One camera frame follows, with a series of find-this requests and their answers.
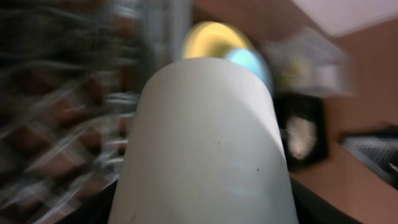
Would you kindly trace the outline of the white pink-rimmed bowl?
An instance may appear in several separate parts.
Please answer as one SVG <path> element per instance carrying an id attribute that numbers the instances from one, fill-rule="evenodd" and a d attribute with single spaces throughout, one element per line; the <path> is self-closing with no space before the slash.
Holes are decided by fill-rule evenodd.
<path id="1" fill-rule="evenodd" d="M 110 223 L 297 223 L 272 98 L 220 58 L 171 63 L 146 83 Z"/>

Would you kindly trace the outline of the light blue cup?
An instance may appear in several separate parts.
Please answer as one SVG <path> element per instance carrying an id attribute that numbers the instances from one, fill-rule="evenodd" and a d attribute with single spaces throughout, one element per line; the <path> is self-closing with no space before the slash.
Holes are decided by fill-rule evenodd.
<path id="1" fill-rule="evenodd" d="M 257 51 L 245 48 L 233 48 L 227 51 L 223 58 L 251 71 L 265 84 L 270 95 L 274 95 L 274 81 L 271 70 L 262 55 Z"/>

